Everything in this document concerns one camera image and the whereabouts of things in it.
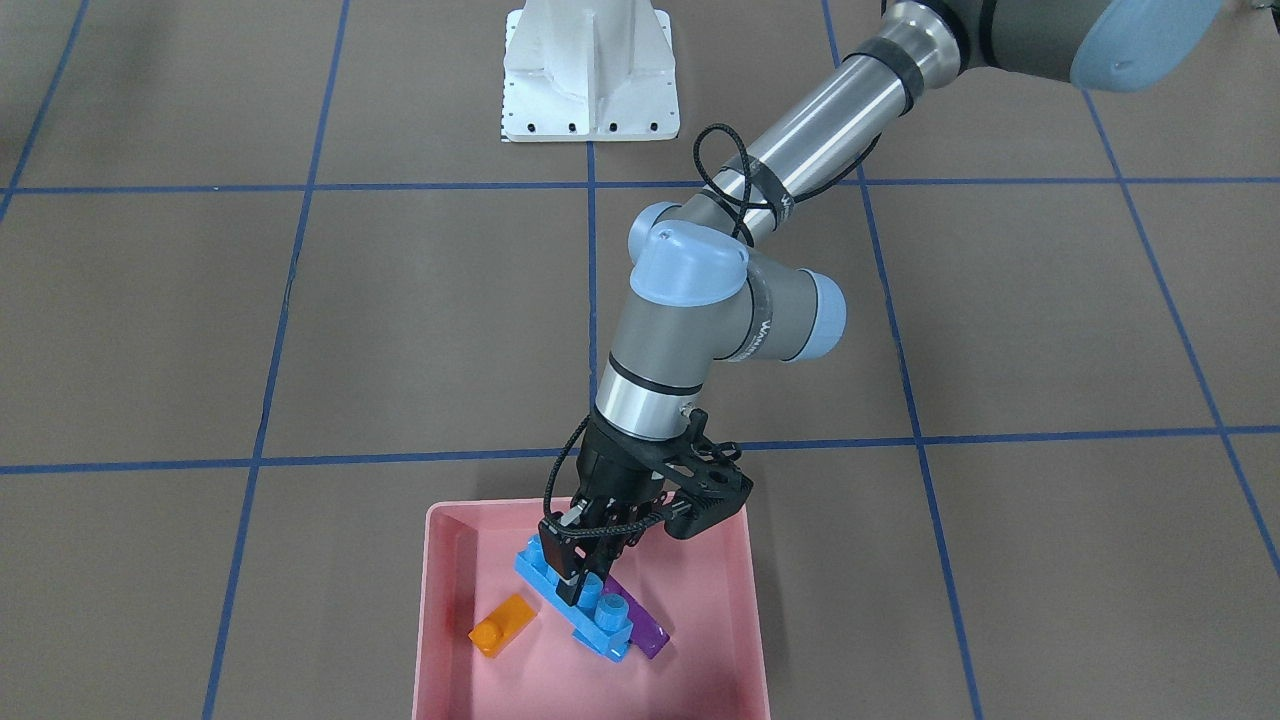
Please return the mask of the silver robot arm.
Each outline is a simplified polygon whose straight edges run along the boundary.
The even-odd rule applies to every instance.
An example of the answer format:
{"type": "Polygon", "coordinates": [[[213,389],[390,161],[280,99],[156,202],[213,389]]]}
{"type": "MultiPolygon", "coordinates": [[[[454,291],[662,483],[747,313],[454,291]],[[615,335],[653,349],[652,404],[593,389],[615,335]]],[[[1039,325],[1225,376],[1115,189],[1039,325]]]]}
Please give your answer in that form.
{"type": "Polygon", "coordinates": [[[1219,13],[1217,1],[888,1],[879,28],[758,138],[708,126],[692,143],[699,192],[646,208],[628,231],[627,297],[570,438],[577,489],[536,533],[550,594],[586,603],[650,528],[687,539],[745,505],[740,447],[707,436],[705,383],[717,363],[809,361],[841,341],[836,282],[771,250],[895,120],[975,68],[1142,91],[1219,13]]]}

